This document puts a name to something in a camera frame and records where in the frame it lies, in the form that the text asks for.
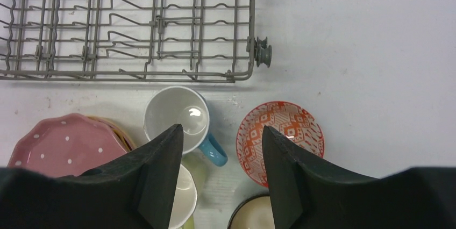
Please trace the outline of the grey wire dish rack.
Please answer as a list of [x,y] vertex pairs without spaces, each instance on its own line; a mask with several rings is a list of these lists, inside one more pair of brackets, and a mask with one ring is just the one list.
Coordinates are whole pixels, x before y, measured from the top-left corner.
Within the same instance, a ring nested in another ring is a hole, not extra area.
[[245,81],[270,66],[255,0],[1,0],[1,79]]

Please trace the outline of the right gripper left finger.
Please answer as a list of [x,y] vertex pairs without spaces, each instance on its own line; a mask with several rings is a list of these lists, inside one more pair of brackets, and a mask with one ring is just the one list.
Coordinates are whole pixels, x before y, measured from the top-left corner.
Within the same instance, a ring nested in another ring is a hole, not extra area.
[[174,124],[145,145],[82,174],[89,180],[82,228],[168,228],[182,157]]

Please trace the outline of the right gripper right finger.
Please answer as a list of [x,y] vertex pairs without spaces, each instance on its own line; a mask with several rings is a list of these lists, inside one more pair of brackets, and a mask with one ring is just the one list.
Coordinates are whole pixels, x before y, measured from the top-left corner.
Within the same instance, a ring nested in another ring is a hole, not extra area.
[[265,126],[262,152],[277,228],[362,228],[376,217],[376,179],[298,147]]

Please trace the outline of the dark brown glazed bowl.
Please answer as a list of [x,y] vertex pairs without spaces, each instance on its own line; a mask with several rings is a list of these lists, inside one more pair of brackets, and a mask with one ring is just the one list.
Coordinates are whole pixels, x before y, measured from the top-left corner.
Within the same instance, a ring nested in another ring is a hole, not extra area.
[[234,210],[228,229],[274,229],[274,218],[269,194],[259,194],[244,200]]

